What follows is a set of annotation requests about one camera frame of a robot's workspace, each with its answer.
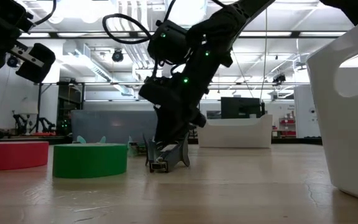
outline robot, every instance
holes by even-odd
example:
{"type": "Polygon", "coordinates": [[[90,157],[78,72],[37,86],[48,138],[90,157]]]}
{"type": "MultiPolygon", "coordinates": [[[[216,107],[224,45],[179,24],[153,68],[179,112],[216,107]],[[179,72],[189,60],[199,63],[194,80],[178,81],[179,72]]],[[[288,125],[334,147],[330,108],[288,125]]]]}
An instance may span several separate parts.
{"type": "MultiPolygon", "coordinates": [[[[156,63],[153,74],[146,79],[139,95],[155,105],[154,109],[158,116],[154,139],[149,142],[149,147],[153,148],[151,150],[153,153],[149,157],[153,156],[156,160],[164,161],[164,158],[168,158],[169,156],[156,156],[156,151],[159,152],[166,145],[178,139],[182,139],[178,144],[181,146],[179,148],[186,148],[183,141],[186,140],[190,124],[199,127],[206,124],[206,118],[200,113],[197,105],[202,96],[208,94],[209,83],[220,65],[230,67],[233,63],[230,51],[244,27],[268,8],[274,0],[239,0],[228,5],[224,5],[218,0],[213,0],[213,2],[219,4],[222,9],[215,12],[209,19],[193,25],[188,30],[168,20],[169,12],[175,0],[171,2],[165,19],[157,21],[158,29],[153,35],[139,22],[127,15],[113,14],[103,18],[104,30],[113,40],[122,44],[139,44],[149,41],[148,52],[156,63]],[[114,17],[135,23],[147,34],[147,38],[134,42],[116,38],[109,32],[106,25],[106,21],[114,17]],[[185,64],[185,67],[181,73],[172,74],[171,78],[156,77],[158,65],[165,63],[174,65],[174,68],[182,64],[185,64]]],[[[341,9],[354,25],[358,24],[358,0],[321,0],[321,2],[341,9]]],[[[16,48],[25,48],[17,42],[17,38],[20,36],[19,29],[28,32],[32,27],[31,22],[27,20],[31,18],[31,15],[19,6],[13,0],[0,0],[0,35],[8,34],[4,38],[0,37],[0,62],[1,56],[6,52],[18,56],[29,63],[31,68],[38,69],[41,72],[31,73],[28,70],[21,71],[19,69],[17,74],[39,82],[45,78],[48,68],[55,60],[54,55],[42,46],[39,47],[47,54],[32,53],[35,46],[26,57],[19,54],[16,48]],[[17,15],[17,18],[20,18],[18,21],[23,21],[25,26],[20,22],[17,23],[17,27],[7,24],[4,20],[4,13],[7,12],[17,15]]],[[[171,167],[177,161],[188,163],[188,158],[183,158],[183,154],[186,154],[185,151],[186,149],[175,156],[176,159],[165,160],[166,169],[164,169],[164,166],[160,166],[161,170],[169,170],[168,167],[171,167]]]]}

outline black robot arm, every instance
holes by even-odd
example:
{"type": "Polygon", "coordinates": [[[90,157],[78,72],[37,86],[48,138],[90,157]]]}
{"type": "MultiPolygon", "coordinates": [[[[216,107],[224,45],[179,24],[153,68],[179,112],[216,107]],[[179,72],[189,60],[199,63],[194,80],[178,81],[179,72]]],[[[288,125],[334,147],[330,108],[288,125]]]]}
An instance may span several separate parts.
{"type": "Polygon", "coordinates": [[[171,78],[150,77],[140,89],[140,96],[158,105],[155,141],[164,146],[188,132],[189,123],[205,125],[197,106],[209,83],[220,65],[231,66],[232,45],[244,27],[273,2],[237,1],[188,31],[171,21],[159,25],[149,43],[150,55],[156,61],[184,62],[185,67],[171,78]]]}

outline camera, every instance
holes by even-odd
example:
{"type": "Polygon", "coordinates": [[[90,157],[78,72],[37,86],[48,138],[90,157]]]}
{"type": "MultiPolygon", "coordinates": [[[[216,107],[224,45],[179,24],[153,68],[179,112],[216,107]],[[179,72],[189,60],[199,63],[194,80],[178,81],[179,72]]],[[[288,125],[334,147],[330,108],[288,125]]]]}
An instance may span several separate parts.
{"type": "Polygon", "coordinates": [[[122,54],[122,49],[115,49],[112,55],[112,60],[114,62],[121,62],[124,60],[124,55],[122,54]]]}
{"type": "Polygon", "coordinates": [[[18,68],[20,67],[21,63],[17,57],[11,55],[6,62],[6,65],[11,68],[18,68]]]}
{"type": "Polygon", "coordinates": [[[276,83],[276,85],[281,85],[285,81],[286,78],[284,74],[279,74],[273,79],[273,82],[276,83]]]}

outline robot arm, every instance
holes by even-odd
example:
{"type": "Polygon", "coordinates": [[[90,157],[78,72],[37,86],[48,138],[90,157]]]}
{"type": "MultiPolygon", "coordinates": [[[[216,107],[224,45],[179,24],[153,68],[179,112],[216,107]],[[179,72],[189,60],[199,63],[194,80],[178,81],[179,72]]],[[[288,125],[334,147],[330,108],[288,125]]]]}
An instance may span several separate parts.
{"type": "MultiPolygon", "coordinates": [[[[239,0],[209,19],[185,30],[171,21],[159,22],[148,51],[156,62],[185,63],[171,78],[151,76],[139,95],[152,102],[158,116],[155,141],[168,144],[188,132],[189,123],[203,127],[206,118],[197,108],[220,65],[230,67],[230,51],[244,27],[271,5],[271,0],[239,0]]],[[[358,24],[358,1],[322,0],[340,8],[358,24]]]]}
{"type": "Polygon", "coordinates": [[[33,27],[46,21],[53,11],[46,18],[33,23],[30,21],[33,15],[23,6],[14,0],[0,0],[0,68],[5,64],[6,54],[10,53],[24,61],[16,72],[18,75],[35,83],[44,80],[55,61],[55,54],[42,44],[35,44],[29,49],[17,39],[22,32],[28,33],[33,27]]]}

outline black cable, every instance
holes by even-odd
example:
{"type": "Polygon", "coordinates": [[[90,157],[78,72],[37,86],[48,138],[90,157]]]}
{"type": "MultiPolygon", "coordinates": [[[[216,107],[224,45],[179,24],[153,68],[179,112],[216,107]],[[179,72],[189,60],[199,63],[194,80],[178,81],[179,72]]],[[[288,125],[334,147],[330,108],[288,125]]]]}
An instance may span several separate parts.
{"type": "Polygon", "coordinates": [[[55,13],[56,5],[57,5],[57,0],[53,0],[52,11],[49,14],[47,14],[47,16],[45,16],[43,19],[35,22],[34,24],[40,25],[40,24],[44,23],[45,21],[47,21],[48,19],[50,19],[53,16],[53,13],[55,13]]]}
{"type": "Polygon", "coordinates": [[[172,0],[172,2],[169,4],[167,13],[166,13],[166,15],[164,17],[164,22],[168,20],[169,14],[171,14],[171,11],[172,11],[172,8],[173,8],[173,5],[174,5],[175,1],[177,1],[177,0],[172,0]]]}
{"type": "Polygon", "coordinates": [[[158,61],[155,60],[155,61],[154,61],[153,73],[152,73],[151,78],[157,77],[157,69],[158,69],[158,61]]]}
{"type": "Polygon", "coordinates": [[[212,0],[212,2],[214,2],[214,3],[217,4],[218,6],[226,7],[226,5],[223,4],[223,3],[221,3],[219,0],[212,0]]]}
{"type": "MultiPolygon", "coordinates": [[[[172,10],[172,7],[175,4],[175,2],[176,2],[176,0],[172,0],[171,3],[169,4],[167,13],[166,13],[166,15],[164,17],[164,22],[166,20],[168,20],[169,15],[170,15],[171,10],[172,10]]],[[[124,14],[121,14],[121,13],[115,13],[115,14],[104,16],[103,20],[102,20],[102,26],[103,26],[104,31],[107,33],[107,35],[110,38],[112,38],[112,40],[115,40],[116,42],[119,42],[121,44],[141,44],[141,43],[144,43],[146,41],[149,41],[152,38],[151,33],[139,21],[135,20],[134,18],[132,18],[130,16],[127,16],[127,15],[124,15],[124,14]],[[107,20],[112,19],[112,18],[121,18],[121,19],[126,19],[129,22],[133,22],[135,25],[137,25],[146,34],[147,37],[145,37],[143,39],[140,39],[140,40],[129,41],[129,40],[122,40],[122,39],[119,39],[119,38],[113,36],[112,33],[110,32],[108,26],[107,26],[107,20]]],[[[159,61],[157,58],[155,59],[154,69],[153,69],[153,72],[152,72],[152,77],[157,76],[158,65],[163,66],[165,63],[167,63],[169,65],[173,65],[171,62],[169,62],[167,60],[159,61]]]]}
{"type": "Polygon", "coordinates": [[[124,15],[124,14],[121,14],[121,13],[115,13],[115,14],[112,14],[112,15],[104,16],[103,20],[102,20],[102,25],[103,25],[103,29],[107,33],[107,35],[110,38],[112,38],[113,40],[115,40],[116,42],[119,42],[121,44],[141,44],[141,43],[146,42],[146,41],[148,41],[148,40],[150,40],[152,38],[151,33],[139,21],[135,20],[131,16],[127,16],[127,15],[124,15]],[[121,18],[121,19],[126,19],[129,22],[133,22],[135,25],[137,25],[146,34],[147,37],[145,37],[143,39],[140,39],[140,40],[131,40],[131,41],[129,41],[129,40],[121,40],[120,38],[117,38],[117,37],[113,36],[110,33],[109,28],[107,27],[107,20],[112,19],[112,18],[121,18]]]}
{"type": "Polygon", "coordinates": [[[177,69],[180,65],[183,65],[183,64],[177,64],[171,68],[171,76],[173,76],[175,69],[177,69]]]}

